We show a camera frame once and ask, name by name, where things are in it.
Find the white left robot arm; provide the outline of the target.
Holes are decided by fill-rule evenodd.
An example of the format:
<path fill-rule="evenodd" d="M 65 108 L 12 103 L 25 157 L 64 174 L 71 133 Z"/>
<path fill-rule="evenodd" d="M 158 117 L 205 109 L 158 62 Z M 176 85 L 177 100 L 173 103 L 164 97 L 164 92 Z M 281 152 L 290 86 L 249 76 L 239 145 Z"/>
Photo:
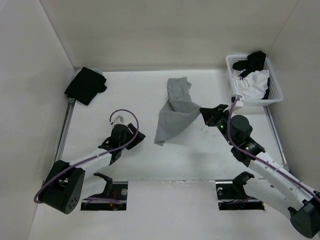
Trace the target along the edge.
<path fill-rule="evenodd" d="M 115 124 L 110 136 L 97 150 L 84 156 L 79 162 L 56 161 L 38 194 L 38 201 L 66 215 L 71 213 L 78 203 L 102 201 L 121 205 L 123 199 L 118 199 L 114 194 L 113 179 L 100 170 L 114 164 L 124 149 L 134 148 L 145 137 L 145 134 L 131 123 Z"/>

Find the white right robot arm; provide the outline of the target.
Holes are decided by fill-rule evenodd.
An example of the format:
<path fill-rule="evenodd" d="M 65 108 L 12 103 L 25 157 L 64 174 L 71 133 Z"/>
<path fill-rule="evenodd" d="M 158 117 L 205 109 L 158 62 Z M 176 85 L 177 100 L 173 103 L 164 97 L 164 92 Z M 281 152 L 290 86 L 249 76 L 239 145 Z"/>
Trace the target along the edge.
<path fill-rule="evenodd" d="M 234 178 L 232 192 L 238 198 L 256 198 L 289 219 L 302 236 L 312 239 L 320 232 L 320 193 L 304 184 L 278 164 L 252 137 L 249 120 L 230 114 L 228 105 L 200 108 L 204 124 L 216 127 L 229 145 L 233 157 L 262 177 L 242 172 Z"/>

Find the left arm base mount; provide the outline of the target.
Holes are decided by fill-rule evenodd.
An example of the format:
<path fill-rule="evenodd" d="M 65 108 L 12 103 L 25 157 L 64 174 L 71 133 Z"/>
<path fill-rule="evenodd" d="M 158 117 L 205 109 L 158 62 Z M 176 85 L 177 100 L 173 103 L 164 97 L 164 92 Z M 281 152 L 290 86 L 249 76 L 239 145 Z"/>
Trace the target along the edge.
<path fill-rule="evenodd" d="M 81 211 L 125 211 L 129 183 L 113 181 L 102 173 L 94 173 L 84 181 L 81 192 Z"/>

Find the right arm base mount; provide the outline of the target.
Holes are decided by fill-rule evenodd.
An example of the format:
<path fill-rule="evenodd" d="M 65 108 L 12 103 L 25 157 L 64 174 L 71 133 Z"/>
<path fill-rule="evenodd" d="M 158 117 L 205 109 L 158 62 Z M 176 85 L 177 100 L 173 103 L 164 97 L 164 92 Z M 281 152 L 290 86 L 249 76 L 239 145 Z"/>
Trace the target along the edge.
<path fill-rule="evenodd" d="M 254 175 L 245 171 L 233 180 L 216 181 L 218 209 L 220 211 L 264 211 L 265 205 L 262 201 L 245 193 L 244 186 L 252 178 Z"/>

